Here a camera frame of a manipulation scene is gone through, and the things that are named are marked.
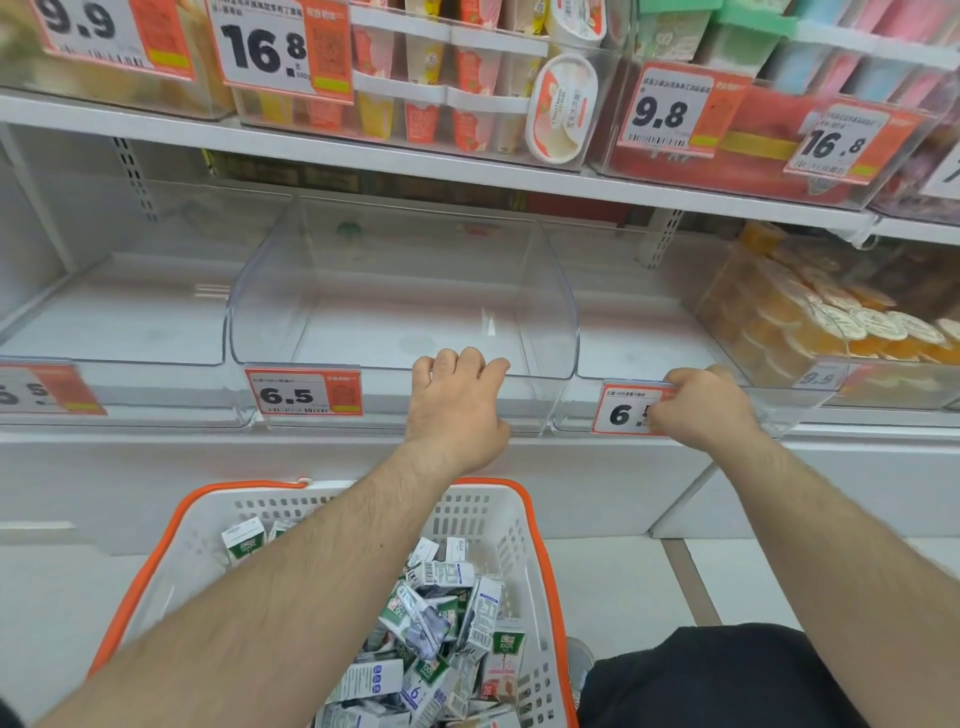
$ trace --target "forearm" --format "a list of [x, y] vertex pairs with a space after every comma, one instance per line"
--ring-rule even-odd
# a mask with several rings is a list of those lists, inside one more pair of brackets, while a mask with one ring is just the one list
[[372, 630], [455, 477], [428, 460], [399, 448], [118, 653], [41, 728], [302, 728]]
[[872, 728], [960, 716], [960, 582], [765, 434], [712, 453], [798, 620]]

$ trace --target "green lid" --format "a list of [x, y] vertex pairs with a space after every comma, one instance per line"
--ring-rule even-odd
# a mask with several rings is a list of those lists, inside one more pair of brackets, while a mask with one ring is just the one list
[[716, 11], [723, 0], [636, 0], [640, 14], [655, 12]]
[[782, 37], [793, 37], [793, 32], [797, 28], [797, 18], [795, 17], [783, 17], [773, 11], [744, 8], [730, 0], [726, 0], [723, 8], [713, 14], [710, 22], [736, 25], [758, 33]]

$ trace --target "brown floor stripe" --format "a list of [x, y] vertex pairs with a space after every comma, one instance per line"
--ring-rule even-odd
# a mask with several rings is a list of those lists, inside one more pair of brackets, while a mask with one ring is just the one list
[[716, 627], [722, 624], [686, 542], [683, 539], [662, 539], [660, 542], [697, 626]]

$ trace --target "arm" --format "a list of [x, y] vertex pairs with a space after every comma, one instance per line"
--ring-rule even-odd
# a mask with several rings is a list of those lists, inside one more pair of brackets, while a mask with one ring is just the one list
[[506, 448], [495, 404], [509, 366], [485, 367], [476, 349], [419, 359], [403, 445], [121, 650], [39, 728], [303, 728], [372, 630], [444, 490]]
[[723, 470], [797, 619], [871, 728], [955, 725], [960, 582], [771, 440], [722, 368], [667, 379], [680, 391], [651, 408], [651, 423]]

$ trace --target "person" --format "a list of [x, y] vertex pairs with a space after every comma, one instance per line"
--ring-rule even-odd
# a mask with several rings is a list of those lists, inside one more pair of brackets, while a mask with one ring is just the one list
[[[419, 359], [406, 435], [390, 457], [122, 648], [37, 726], [306, 725], [367, 637], [444, 490], [507, 447], [510, 429], [495, 402], [509, 366], [485, 363], [476, 349]], [[678, 393], [651, 408], [653, 427], [709, 454], [733, 483], [815, 655], [800, 659], [769, 636], [711, 632], [735, 628], [689, 628], [726, 637], [686, 639], [668, 660], [640, 667], [643, 653], [601, 661], [585, 671], [586, 683], [574, 675], [581, 724], [714, 728], [733, 725], [731, 716], [744, 715], [739, 703], [753, 701], [753, 717], [765, 721], [741, 728], [957, 725], [960, 583], [764, 434], [722, 369], [666, 379]], [[796, 636], [795, 646], [806, 640]], [[774, 647], [761, 649], [771, 639]], [[752, 653], [762, 659], [751, 672], [740, 663]], [[621, 659], [631, 671], [616, 675]], [[696, 669], [698, 660], [707, 667]], [[743, 688], [756, 681], [771, 690], [766, 672], [776, 674], [778, 662], [788, 664], [783, 674], [797, 694], [838, 713], [802, 723], [799, 700], [710, 689], [730, 672]], [[638, 679], [653, 663], [661, 674]]]

